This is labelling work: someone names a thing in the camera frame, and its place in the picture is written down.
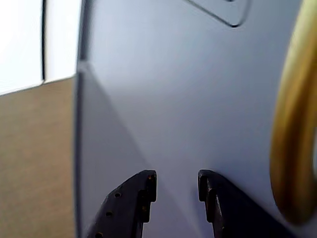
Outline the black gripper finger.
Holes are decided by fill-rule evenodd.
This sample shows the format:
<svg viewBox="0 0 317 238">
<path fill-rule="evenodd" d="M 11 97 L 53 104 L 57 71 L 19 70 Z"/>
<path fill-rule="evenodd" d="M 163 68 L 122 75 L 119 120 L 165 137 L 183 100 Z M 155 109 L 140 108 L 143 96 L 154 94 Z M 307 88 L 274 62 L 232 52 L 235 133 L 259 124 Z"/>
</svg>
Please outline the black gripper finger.
<svg viewBox="0 0 317 238">
<path fill-rule="evenodd" d="M 87 237 L 141 238 L 150 220 L 151 203 L 157 199 L 157 173 L 143 170 L 107 195 Z"/>
<path fill-rule="evenodd" d="M 198 172 L 199 200 L 215 238 L 293 238 L 294 235 L 241 189 L 212 170 Z"/>
</svg>

